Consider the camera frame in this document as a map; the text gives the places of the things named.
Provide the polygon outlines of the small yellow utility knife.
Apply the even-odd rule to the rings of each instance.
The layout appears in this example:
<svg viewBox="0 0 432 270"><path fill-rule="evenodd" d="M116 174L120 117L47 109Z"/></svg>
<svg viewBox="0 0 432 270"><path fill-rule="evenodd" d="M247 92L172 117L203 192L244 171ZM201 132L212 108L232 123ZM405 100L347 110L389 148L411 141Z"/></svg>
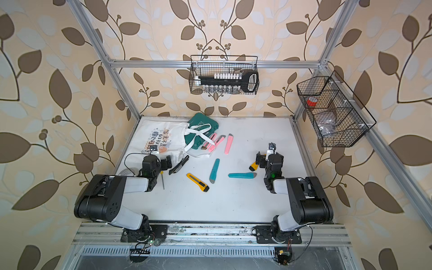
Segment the small yellow utility knife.
<svg viewBox="0 0 432 270"><path fill-rule="evenodd" d="M258 168L259 168L259 164L253 163L253 164L250 165L249 170L251 172L255 172Z"/></svg>

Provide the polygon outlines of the white printed tote bag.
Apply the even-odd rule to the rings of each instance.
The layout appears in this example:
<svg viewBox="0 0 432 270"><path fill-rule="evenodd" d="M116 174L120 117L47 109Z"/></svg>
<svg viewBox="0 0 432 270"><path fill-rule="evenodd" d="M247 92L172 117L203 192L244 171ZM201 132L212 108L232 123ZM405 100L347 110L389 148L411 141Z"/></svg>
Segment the white printed tote bag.
<svg viewBox="0 0 432 270"><path fill-rule="evenodd" d="M141 119L126 153L148 154L150 145L158 145L159 157L170 155L172 161L178 162L194 145L194 142L186 143L185 132L198 134L198 131L188 129L188 127L187 122ZM209 137L202 133L200 136L209 145L215 145L215 142Z"/></svg>

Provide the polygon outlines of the yellow black utility knife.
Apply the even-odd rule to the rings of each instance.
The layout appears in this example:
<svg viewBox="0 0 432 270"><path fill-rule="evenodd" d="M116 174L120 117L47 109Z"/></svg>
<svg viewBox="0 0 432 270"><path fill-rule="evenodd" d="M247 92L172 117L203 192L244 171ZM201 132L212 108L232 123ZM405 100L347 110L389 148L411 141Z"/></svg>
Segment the yellow black utility knife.
<svg viewBox="0 0 432 270"><path fill-rule="evenodd" d="M191 173L188 173L186 176L187 176L187 177L188 177L192 182L194 182L196 185L198 185L199 188L200 188L200 190L201 190L202 192L208 192L208 190L209 190L209 186L208 186L206 183L204 183L202 180L198 179L196 176L194 176L194 175L191 174Z"/></svg>

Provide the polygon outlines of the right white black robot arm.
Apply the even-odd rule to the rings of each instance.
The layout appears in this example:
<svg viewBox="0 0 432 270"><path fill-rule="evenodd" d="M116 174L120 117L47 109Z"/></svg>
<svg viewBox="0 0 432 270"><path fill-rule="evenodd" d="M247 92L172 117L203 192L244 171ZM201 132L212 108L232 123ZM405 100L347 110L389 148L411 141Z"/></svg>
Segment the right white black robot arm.
<svg viewBox="0 0 432 270"><path fill-rule="evenodd" d="M282 175L284 157L279 153L257 153L255 164L265 169L264 184L273 194L289 197L289 210L273 218L274 235L295 231L302 226L322 224L334 218L334 211L317 177L291 177Z"/></svg>

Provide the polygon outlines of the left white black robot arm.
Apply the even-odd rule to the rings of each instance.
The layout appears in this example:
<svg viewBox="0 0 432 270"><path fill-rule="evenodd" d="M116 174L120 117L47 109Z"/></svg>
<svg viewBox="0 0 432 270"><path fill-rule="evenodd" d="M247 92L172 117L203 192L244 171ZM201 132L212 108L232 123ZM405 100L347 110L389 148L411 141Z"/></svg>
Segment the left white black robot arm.
<svg viewBox="0 0 432 270"><path fill-rule="evenodd" d="M127 193L151 192L162 171L172 168L172 159L145 155L137 176L97 174L78 196L74 215L92 222L106 222L112 226L149 234L149 219L122 205Z"/></svg>

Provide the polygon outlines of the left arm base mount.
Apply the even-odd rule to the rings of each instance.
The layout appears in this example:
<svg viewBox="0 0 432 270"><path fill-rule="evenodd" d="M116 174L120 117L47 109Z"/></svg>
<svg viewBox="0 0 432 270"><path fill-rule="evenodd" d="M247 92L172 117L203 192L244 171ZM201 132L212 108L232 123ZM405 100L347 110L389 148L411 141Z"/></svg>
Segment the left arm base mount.
<svg viewBox="0 0 432 270"><path fill-rule="evenodd" d="M124 229L120 242L121 243L152 243L160 245L167 237L167 225L149 225L144 229L128 230Z"/></svg>

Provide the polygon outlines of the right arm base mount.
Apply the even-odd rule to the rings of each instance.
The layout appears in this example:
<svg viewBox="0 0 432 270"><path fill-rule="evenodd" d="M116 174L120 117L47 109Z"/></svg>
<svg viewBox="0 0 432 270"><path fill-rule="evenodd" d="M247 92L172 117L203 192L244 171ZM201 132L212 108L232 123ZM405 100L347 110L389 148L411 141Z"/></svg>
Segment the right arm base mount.
<svg viewBox="0 0 432 270"><path fill-rule="evenodd" d="M300 232L282 232L274 229L272 226L255 226L252 229L252 235L256 237L256 241L259 244L302 243Z"/></svg>

